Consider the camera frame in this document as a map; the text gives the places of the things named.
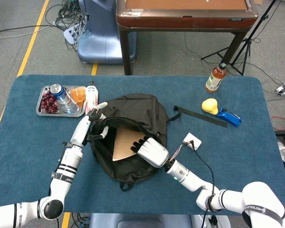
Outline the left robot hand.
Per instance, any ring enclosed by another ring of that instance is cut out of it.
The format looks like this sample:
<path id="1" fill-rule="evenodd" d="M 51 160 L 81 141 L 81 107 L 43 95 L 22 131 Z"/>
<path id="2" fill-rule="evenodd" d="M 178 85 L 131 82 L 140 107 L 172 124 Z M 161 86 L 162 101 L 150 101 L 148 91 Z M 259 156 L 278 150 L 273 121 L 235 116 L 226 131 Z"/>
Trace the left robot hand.
<path id="1" fill-rule="evenodd" d="M 96 120 L 99 119 L 104 120 L 106 118 L 106 116 L 103 113 L 100 113 L 99 110 L 107 107 L 107 105 L 108 105 L 107 102 L 102 102 L 98 104 L 97 106 L 93 107 L 92 110 L 89 111 L 87 115 L 85 115 L 80 120 L 70 140 L 71 147 L 73 146 L 77 146 L 80 148 L 84 147 L 84 141 L 91 123 L 93 123 Z"/>

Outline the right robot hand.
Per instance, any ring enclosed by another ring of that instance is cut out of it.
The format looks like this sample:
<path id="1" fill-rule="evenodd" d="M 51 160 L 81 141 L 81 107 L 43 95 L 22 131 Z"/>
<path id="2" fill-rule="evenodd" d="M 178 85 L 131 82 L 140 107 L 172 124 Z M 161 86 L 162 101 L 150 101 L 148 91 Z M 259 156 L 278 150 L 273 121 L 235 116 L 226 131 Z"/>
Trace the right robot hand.
<path id="1" fill-rule="evenodd" d="M 163 167 L 169 158 L 168 150 L 152 137 L 133 142 L 131 150 L 155 168 Z"/>

